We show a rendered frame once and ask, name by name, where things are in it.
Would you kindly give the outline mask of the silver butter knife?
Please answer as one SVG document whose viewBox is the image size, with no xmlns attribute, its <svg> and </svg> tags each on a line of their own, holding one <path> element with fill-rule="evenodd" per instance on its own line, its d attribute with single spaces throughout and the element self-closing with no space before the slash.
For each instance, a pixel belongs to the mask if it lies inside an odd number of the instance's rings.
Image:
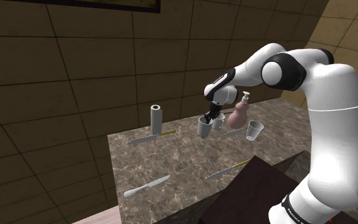
<svg viewBox="0 0 358 224">
<path fill-rule="evenodd" d="M 131 196 L 131 195 L 133 195 L 133 194 L 137 193 L 138 191 L 141 191 L 141 190 L 143 190 L 145 188 L 151 188 L 151 187 L 153 187 L 155 185 L 158 185 L 158 184 L 168 180 L 169 178 L 170 178 L 170 175 L 164 176 L 164 177 L 159 178 L 157 180 L 154 180 L 154 181 L 152 181 L 152 182 L 150 182 L 148 184 L 145 184 L 145 185 L 143 185 L 141 187 L 128 190 L 123 195 L 124 195 L 124 197 L 129 197 L 129 196 Z"/>
</svg>

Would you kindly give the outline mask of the large yellow-handled knife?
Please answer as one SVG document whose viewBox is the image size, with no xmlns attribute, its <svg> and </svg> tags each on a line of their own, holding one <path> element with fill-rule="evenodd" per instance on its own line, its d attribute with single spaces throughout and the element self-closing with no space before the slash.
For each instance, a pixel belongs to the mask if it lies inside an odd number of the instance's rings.
<svg viewBox="0 0 358 224">
<path fill-rule="evenodd" d="M 154 141 L 157 139 L 157 137 L 169 135 L 169 134 L 175 134 L 175 133 L 176 133 L 176 130 L 170 130 L 167 132 L 162 132 L 160 134 L 153 134 L 153 135 L 146 136 L 146 137 L 140 137 L 140 138 L 133 139 L 133 140 L 129 141 L 128 144 L 139 144 L 139 143 L 145 143 L 148 141 Z"/>
</svg>

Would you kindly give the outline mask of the white paper towel roll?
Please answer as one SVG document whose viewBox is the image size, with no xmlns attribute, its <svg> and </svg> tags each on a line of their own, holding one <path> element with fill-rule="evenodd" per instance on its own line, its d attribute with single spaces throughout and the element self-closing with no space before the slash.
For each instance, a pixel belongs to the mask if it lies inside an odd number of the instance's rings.
<svg viewBox="0 0 358 224">
<path fill-rule="evenodd" d="M 151 115 L 151 133 L 152 135 L 160 134 L 162 132 L 162 116 L 163 111 L 161 107 L 157 104 L 154 104 L 150 107 L 150 115 Z"/>
</svg>

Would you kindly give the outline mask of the small dark-handled knife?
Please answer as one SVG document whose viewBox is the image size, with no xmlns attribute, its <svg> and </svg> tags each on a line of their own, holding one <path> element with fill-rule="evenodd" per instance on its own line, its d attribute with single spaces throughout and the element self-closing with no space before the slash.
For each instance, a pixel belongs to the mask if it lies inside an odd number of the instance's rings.
<svg viewBox="0 0 358 224">
<path fill-rule="evenodd" d="M 240 134 L 244 130 L 247 130 L 247 129 L 248 129 L 247 127 L 244 127 L 244 128 L 241 128 L 241 129 L 232 130 L 232 131 L 229 131 L 227 133 L 224 133 L 224 136 L 233 136 L 233 135 L 236 135 L 236 134 Z"/>
</svg>

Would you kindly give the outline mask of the grey cup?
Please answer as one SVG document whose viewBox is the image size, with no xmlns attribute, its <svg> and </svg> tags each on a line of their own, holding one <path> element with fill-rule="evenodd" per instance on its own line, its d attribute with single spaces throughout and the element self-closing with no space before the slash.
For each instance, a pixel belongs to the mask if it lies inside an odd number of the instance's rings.
<svg viewBox="0 0 358 224">
<path fill-rule="evenodd" d="M 206 119 L 204 116 L 198 118 L 198 130 L 197 134 L 199 137 L 206 138 L 212 128 L 213 119 Z"/>
</svg>

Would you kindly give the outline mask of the clear glass tumbler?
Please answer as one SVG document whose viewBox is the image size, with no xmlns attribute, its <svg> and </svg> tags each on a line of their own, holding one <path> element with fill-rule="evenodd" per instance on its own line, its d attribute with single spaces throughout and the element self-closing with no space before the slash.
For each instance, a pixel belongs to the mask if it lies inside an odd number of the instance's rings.
<svg viewBox="0 0 358 224">
<path fill-rule="evenodd" d="M 261 122 L 251 120 L 247 126 L 246 140 L 250 142 L 255 141 L 264 127 Z"/>
</svg>

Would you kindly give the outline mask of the slim yellow-handled knife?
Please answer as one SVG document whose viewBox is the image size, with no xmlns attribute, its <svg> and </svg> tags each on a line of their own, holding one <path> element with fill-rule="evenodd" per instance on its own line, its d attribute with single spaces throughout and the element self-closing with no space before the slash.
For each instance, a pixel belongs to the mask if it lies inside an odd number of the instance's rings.
<svg viewBox="0 0 358 224">
<path fill-rule="evenodd" d="M 208 179 L 212 179 L 212 178 L 218 177 L 218 176 L 223 175 L 223 174 L 226 174 L 227 172 L 230 172 L 232 169 L 235 169 L 235 168 L 240 167 L 240 166 L 242 166 L 242 165 L 248 164 L 249 161 L 250 161 L 250 159 L 248 159 L 248 160 L 246 160 L 246 161 L 243 161 L 243 162 L 241 162 L 241 163 L 235 164 L 235 165 L 233 165 L 233 166 L 231 166 L 231 167 L 229 167 L 229 168 L 223 169 L 223 170 L 221 170 L 221 171 L 215 172 L 214 174 L 211 174 L 210 176 L 207 176 L 207 177 L 204 179 L 204 181 L 206 181 L 206 180 L 208 180 Z"/>
</svg>

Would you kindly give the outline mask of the pink soap dispenser bottle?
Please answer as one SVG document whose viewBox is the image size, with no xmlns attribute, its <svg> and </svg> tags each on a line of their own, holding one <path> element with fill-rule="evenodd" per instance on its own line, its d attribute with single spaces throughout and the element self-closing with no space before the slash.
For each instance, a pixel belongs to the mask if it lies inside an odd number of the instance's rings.
<svg viewBox="0 0 358 224">
<path fill-rule="evenodd" d="M 247 122 L 247 110 L 249 109 L 249 100 L 250 93 L 244 92 L 244 96 L 241 101 L 236 103 L 235 110 L 228 117 L 227 124 L 232 129 L 240 129 Z"/>
</svg>

